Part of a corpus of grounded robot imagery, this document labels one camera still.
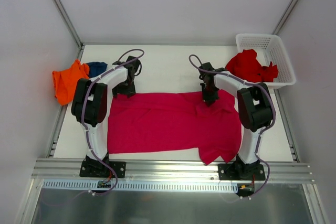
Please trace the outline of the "magenta t shirt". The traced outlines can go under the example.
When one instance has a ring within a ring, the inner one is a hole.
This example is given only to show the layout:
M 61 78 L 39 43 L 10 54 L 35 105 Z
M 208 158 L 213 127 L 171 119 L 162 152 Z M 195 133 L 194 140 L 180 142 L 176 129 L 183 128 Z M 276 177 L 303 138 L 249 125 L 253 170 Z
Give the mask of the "magenta t shirt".
M 235 98 L 219 90 L 207 106 L 202 93 L 138 93 L 113 99 L 108 118 L 109 154 L 180 151 L 197 148 L 208 165 L 230 162 L 241 146 L 242 125 Z

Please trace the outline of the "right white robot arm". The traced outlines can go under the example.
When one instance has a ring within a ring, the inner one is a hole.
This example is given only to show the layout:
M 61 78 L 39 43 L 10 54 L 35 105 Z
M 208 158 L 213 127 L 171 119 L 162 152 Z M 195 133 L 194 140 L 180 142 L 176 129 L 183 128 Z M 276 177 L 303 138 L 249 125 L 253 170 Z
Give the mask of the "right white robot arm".
M 243 140 L 236 159 L 225 173 L 239 179 L 250 179 L 259 172 L 258 157 L 262 134 L 275 122 L 275 108 L 266 84 L 243 80 L 224 68 L 215 69 L 209 62 L 198 67 L 199 79 L 203 81 L 202 98 L 210 106 L 219 99 L 224 90 L 237 99 L 238 115 L 244 127 Z

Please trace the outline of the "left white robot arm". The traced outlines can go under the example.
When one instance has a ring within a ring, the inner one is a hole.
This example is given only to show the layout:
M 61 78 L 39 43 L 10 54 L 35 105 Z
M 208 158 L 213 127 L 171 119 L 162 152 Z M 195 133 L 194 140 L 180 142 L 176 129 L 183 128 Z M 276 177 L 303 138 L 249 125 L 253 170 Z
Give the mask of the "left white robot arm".
M 125 62 L 116 61 L 111 69 L 92 80 L 78 80 L 71 113 L 83 128 L 88 147 L 80 177 L 125 177 L 126 162 L 109 159 L 104 124 L 108 121 L 113 98 L 119 94 L 128 98 L 136 94 L 134 78 L 141 68 L 139 57 L 128 56 Z

